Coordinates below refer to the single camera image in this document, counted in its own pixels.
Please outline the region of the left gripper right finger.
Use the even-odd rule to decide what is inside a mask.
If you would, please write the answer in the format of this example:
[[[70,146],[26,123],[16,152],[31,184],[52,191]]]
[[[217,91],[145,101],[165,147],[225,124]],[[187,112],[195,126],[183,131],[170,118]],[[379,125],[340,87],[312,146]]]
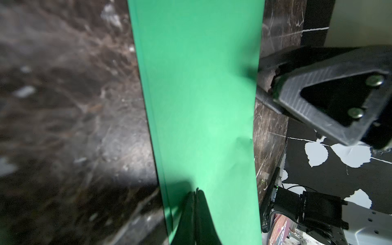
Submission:
[[[195,239],[197,245],[221,245],[216,232],[205,194],[196,190],[195,197]]]

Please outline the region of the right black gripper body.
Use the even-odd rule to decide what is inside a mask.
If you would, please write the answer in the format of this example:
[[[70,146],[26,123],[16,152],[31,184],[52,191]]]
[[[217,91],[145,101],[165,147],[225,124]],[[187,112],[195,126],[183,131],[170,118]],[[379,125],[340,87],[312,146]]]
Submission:
[[[262,57],[256,98],[345,146],[392,147],[392,47],[289,47]]]

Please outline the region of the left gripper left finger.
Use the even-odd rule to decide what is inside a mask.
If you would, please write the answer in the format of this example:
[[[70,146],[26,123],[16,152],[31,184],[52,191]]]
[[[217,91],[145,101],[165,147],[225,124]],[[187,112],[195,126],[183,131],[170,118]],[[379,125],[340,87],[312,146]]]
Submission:
[[[180,221],[171,245],[194,245],[195,242],[195,192],[184,201]]]

